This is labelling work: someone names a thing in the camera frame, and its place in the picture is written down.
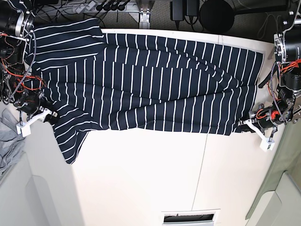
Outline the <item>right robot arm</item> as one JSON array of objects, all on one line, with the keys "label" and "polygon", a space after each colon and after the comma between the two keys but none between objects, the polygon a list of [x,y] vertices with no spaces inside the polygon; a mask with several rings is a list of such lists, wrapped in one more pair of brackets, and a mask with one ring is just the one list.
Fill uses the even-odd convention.
[{"label": "right robot arm", "polygon": [[44,97],[46,83],[33,74],[34,59],[25,62],[28,53],[36,53],[36,44],[30,44],[35,36],[35,9],[32,0],[0,2],[0,101],[27,114],[28,121],[49,111],[41,121],[53,125],[58,115]]}]

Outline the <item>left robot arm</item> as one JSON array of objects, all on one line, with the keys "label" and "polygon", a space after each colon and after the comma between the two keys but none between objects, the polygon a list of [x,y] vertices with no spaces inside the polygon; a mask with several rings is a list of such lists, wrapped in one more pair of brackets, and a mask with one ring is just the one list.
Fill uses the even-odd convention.
[{"label": "left robot arm", "polygon": [[239,121],[238,130],[264,133],[272,128],[277,131],[281,124],[297,123],[301,119],[301,2],[287,0],[284,5],[246,8],[236,14],[268,13],[285,11],[286,15],[276,20],[274,34],[275,62],[258,88],[267,86],[272,104],[249,112],[249,120]]}]

